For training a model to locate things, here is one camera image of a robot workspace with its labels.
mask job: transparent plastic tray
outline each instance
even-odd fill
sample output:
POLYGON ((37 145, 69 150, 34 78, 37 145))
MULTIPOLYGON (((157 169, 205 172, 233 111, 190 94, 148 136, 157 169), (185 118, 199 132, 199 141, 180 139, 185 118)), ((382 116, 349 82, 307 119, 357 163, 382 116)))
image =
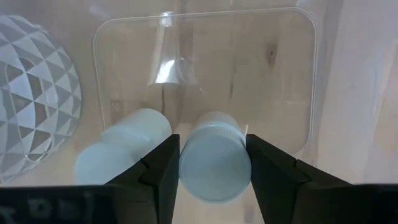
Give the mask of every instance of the transparent plastic tray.
POLYGON ((104 128, 150 107, 184 141, 201 114, 218 110, 300 153, 312 133, 316 43, 297 8, 107 21, 93 41, 104 128))

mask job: geometric patterned ball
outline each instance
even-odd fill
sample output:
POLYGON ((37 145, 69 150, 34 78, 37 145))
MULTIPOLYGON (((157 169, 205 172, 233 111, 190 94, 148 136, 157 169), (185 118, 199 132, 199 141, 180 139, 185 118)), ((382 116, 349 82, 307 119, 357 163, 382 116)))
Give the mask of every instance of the geometric patterned ball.
POLYGON ((76 129, 80 83, 53 36, 0 14, 0 182, 32 169, 76 129))

